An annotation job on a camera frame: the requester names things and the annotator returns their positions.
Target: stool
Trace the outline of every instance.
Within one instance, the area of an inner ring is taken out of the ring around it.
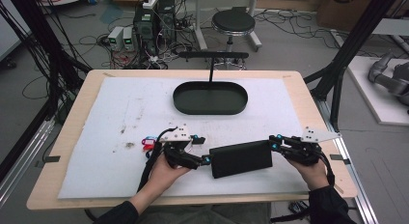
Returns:
[[[256,21],[249,14],[235,9],[218,12],[211,20],[211,26],[214,30],[229,36],[226,46],[227,52],[232,52],[232,37],[249,35],[255,29],[255,25]],[[215,66],[217,65],[225,65],[226,69],[229,66],[245,69],[244,65],[235,64],[232,59],[225,59],[224,63],[215,64]]]

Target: gray floor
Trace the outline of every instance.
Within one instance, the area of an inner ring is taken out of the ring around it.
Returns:
[[[133,8],[118,7],[106,1],[96,6],[78,2],[59,7],[58,11],[68,15],[95,14],[83,18],[62,16],[62,22],[70,40],[78,43],[76,48],[80,53],[84,53],[84,59],[94,69],[107,69],[106,64],[103,64],[108,61],[105,50],[98,46],[79,44],[80,42],[92,42],[92,38],[82,40],[81,38],[97,37],[108,33],[108,29],[115,25],[130,24]],[[211,17],[211,13],[204,13],[204,16]],[[312,20],[300,17],[298,23],[302,26],[310,25],[312,30],[318,29],[314,15],[309,14],[309,16]],[[118,17],[124,18],[111,23]],[[277,26],[291,30],[288,21],[277,24]],[[288,34],[277,26],[267,21],[257,22],[256,33],[263,44],[258,52],[254,51],[246,39],[234,39],[234,51],[250,53],[250,58],[246,61],[248,70],[297,70],[303,76],[307,76],[326,67],[337,54],[336,48],[330,48],[324,42],[325,39],[328,45],[335,46],[334,40],[327,33],[317,33],[324,39],[304,39]],[[209,23],[205,23],[203,27],[209,27]],[[305,28],[300,27],[295,29],[298,32],[306,31]],[[225,36],[211,29],[204,29],[204,37],[210,50],[223,49],[227,40]],[[375,56],[375,54],[381,55],[393,49],[395,55],[402,58],[407,57],[399,48],[385,41],[384,38],[373,36],[365,44],[364,51],[360,54]],[[24,47],[16,49],[12,57],[17,62],[17,68],[7,69],[2,63],[0,69],[1,160],[40,110],[44,103],[44,98],[40,97],[45,95],[43,78],[30,84],[24,91],[26,97],[40,99],[28,99],[22,95],[23,88],[41,74],[34,67],[34,62]],[[205,69],[206,67],[206,62],[202,60],[190,60],[186,63],[183,59],[177,59],[169,64],[170,69]],[[56,127],[35,161],[41,158],[42,152],[54,138],[58,129],[59,126]],[[340,129],[343,141],[349,150],[379,223],[409,223],[409,193],[405,190],[409,185],[409,178],[405,173],[408,165],[406,157],[409,155],[409,135],[407,134],[409,127],[379,125],[350,75],[346,73],[342,88]],[[91,223],[82,210],[27,210],[26,201],[40,172],[41,168],[35,167],[33,163],[6,205],[0,209],[1,223]],[[286,206],[287,203],[273,204],[272,216],[288,213]],[[104,211],[103,209],[93,210],[96,215]],[[362,223],[355,210],[352,210],[350,214],[357,223]]]

